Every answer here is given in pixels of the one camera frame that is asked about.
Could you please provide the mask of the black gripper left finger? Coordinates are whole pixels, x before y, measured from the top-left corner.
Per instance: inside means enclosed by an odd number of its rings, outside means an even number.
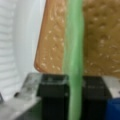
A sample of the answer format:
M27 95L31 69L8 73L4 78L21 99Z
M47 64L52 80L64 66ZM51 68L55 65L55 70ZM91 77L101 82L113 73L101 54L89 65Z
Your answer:
M66 120L69 99L67 75L43 74L37 95L42 98L42 120Z

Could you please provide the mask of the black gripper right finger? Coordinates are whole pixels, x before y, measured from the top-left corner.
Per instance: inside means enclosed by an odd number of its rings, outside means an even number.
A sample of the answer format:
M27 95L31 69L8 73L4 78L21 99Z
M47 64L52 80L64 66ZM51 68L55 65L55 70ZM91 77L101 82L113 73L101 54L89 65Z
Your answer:
M81 120L104 120L107 101L112 97L102 77L83 77Z

